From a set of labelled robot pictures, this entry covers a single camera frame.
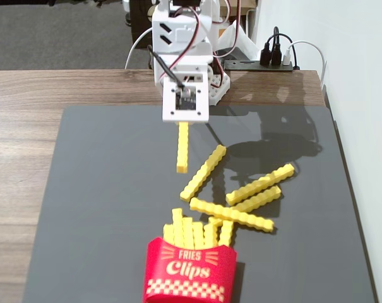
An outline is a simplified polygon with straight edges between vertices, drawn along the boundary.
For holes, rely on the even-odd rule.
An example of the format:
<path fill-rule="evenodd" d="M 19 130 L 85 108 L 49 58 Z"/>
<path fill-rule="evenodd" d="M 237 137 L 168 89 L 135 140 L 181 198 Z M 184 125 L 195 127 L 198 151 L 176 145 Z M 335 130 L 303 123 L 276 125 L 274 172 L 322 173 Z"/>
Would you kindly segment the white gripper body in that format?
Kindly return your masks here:
<path fill-rule="evenodd" d="M 176 79 L 165 74 L 156 60 L 153 70 L 164 106 L 217 105 L 230 89 L 230 77 L 217 63 L 178 64 L 171 70 Z"/>

